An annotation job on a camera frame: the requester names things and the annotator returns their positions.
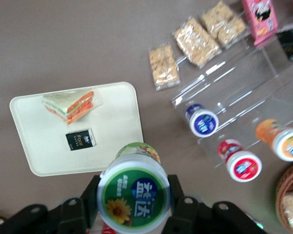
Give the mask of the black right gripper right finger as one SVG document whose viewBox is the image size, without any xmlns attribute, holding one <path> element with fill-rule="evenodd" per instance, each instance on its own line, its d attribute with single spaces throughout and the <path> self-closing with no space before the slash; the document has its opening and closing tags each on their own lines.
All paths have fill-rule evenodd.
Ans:
<svg viewBox="0 0 293 234">
<path fill-rule="evenodd" d="M 184 195 L 177 175 L 169 175 L 171 217 L 164 226 L 166 234 L 265 234 L 255 221 L 235 204 L 220 201 L 210 208 Z"/>
</svg>

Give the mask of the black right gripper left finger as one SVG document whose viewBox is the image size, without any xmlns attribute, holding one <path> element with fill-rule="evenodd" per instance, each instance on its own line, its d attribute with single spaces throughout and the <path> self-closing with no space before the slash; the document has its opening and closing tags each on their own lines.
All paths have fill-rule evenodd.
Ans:
<svg viewBox="0 0 293 234">
<path fill-rule="evenodd" d="M 29 205 L 0 225 L 0 234 L 86 234 L 98 213 L 95 175 L 80 197 L 73 197 L 56 208 Z"/>
</svg>

